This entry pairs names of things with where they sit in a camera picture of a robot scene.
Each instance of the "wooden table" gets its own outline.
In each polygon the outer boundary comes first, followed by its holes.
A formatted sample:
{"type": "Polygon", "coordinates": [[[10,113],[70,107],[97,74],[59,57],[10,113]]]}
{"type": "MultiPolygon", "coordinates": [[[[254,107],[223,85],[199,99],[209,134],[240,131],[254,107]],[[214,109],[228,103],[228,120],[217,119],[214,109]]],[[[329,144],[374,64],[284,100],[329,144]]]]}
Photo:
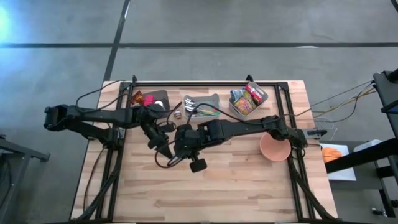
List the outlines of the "wooden table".
{"type": "MultiPolygon", "coordinates": [[[[309,108],[303,81],[287,81],[295,114],[309,108]]],[[[139,88],[143,93],[165,89],[170,107],[182,101],[184,95],[219,94],[222,110],[229,112],[229,91],[236,87],[157,87],[139,88]]],[[[269,99],[254,112],[252,118],[279,114],[273,88],[264,87],[269,99]]],[[[98,106],[118,96],[119,83],[101,92],[98,106]]],[[[287,111],[282,95],[284,111],[287,111]]],[[[114,110],[116,103],[109,107],[114,110]]],[[[175,121],[177,125],[186,122],[175,121]]],[[[311,112],[297,118],[298,128],[313,128],[311,112]]],[[[106,124],[97,123],[106,128],[106,124]]],[[[154,162],[154,150],[147,147],[148,138],[140,128],[126,133],[123,163],[120,173],[114,222],[288,222],[297,221],[287,162],[271,162],[259,151],[263,134],[233,138],[221,146],[205,149],[208,168],[191,173],[190,161],[183,161],[171,169],[161,169],[154,162]]],[[[83,195],[93,164],[102,147],[91,141],[83,165],[80,183],[73,206],[72,218],[83,212],[83,195]]],[[[95,170],[88,191],[87,205],[98,193],[103,173],[105,153],[95,170]]],[[[160,162],[166,163],[161,156],[160,162]]],[[[312,192],[334,217],[337,217],[321,151],[317,146],[306,148],[305,166],[312,192]]],[[[104,216],[108,211],[109,192],[105,198],[104,216]]],[[[308,217],[300,190],[304,217],[308,217]]]]}

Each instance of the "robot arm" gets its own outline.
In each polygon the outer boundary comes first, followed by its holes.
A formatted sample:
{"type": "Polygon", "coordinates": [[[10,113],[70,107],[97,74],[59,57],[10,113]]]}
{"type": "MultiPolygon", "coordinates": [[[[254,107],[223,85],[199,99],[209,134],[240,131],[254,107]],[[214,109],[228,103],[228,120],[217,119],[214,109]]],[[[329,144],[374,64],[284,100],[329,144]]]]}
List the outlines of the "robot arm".
{"type": "MultiPolygon", "coordinates": [[[[76,106],[58,105],[45,109],[44,127],[49,131],[70,130],[80,133],[87,139],[98,139],[108,149],[118,149],[119,133],[117,128],[102,129],[85,121],[111,123],[120,128],[135,128],[140,126],[149,138],[150,149],[164,146],[169,137],[165,134],[168,127],[156,125],[156,120],[164,117],[163,107],[159,105],[135,106],[114,111],[77,108],[76,106]]],[[[161,152],[171,158],[170,149],[161,152]]]]}
{"type": "Polygon", "coordinates": [[[232,137],[246,134],[268,132],[274,139],[283,141],[288,139],[295,148],[307,147],[307,140],[301,129],[292,129],[285,125],[285,121],[278,116],[267,116],[250,121],[230,122],[214,119],[198,125],[193,130],[190,124],[177,127],[175,133],[175,157],[191,159],[192,172],[199,172],[207,168],[204,159],[199,159],[199,152],[207,147],[217,146],[232,137]]]}

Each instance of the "gray floor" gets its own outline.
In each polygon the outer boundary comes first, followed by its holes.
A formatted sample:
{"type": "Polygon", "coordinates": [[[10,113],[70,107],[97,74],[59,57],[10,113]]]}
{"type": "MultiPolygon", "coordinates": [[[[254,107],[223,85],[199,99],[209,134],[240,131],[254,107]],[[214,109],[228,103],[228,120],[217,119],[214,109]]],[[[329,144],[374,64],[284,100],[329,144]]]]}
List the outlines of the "gray floor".
{"type": "MultiPolygon", "coordinates": [[[[0,41],[112,42],[123,0],[0,1],[0,41]]],[[[390,0],[131,1],[121,42],[398,42],[398,13],[390,0]]],[[[0,49],[0,133],[10,141],[51,152],[33,160],[19,195],[17,221],[68,220],[87,141],[42,127],[44,108],[74,104],[100,87],[111,49],[0,49]]],[[[119,49],[111,80],[305,80],[315,103],[397,68],[397,48],[119,49]]],[[[354,92],[315,108],[324,110],[354,92]]],[[[81,104],[94,107],[98,95],[81,104]]],[[[392,137],[377,95],[336,124],[335,140],[392,137]]],[[[331,119],[343,118],[346,106],[331,119]]],[[[333,132],[324,139],[330,140],[333,132]]],[[[398,187],[387,180],[390,195],[398,187]]],[[[333,191],[340,218],[389,223],[369,213],[378,192],[333,191]]]]}

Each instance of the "pink bowl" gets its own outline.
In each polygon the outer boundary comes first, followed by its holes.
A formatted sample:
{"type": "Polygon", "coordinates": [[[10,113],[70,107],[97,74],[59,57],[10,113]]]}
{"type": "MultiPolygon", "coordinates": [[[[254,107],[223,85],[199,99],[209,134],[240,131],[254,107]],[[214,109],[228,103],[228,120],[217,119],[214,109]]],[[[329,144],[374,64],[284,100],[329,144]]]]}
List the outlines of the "pink bowl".
{"type": "Polygon", "coordinates": [[[269,160],[280,162],[288,158],[292,149],[289,140],[278,141],[265,133],[260,139],[260,150],[269,160]]]}

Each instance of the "orange object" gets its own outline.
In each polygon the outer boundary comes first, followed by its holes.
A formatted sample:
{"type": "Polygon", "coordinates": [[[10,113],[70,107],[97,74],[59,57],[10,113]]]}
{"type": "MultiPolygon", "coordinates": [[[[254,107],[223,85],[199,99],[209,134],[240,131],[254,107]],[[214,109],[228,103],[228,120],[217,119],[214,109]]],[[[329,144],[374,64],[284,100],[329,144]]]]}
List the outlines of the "orange object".
{"type": "Polygon", "coordinates": [[[135,105],[136,103],[141,105],[144,104],[144,95],[141,93],[141,91],[138,90],[138,92],[132,96],[130,103],[132,105],[135,105]]]}
{"type": "Polygon", "coordinates": [[[322,149],[322,156],[323,156],[323,161],[327,163],[330,161],[334,161],[335,159],[338,159],[343,155],[337,149],[333,149],[332,147],[324,147],[322,149]]]}
{"type": "Polygon", "coordinates": [[[284,161],[291,152],[289,140],[275,140],[270,134],[265,133],[260,139],[260,150],[263,156],[272,161],[284,161]]]}

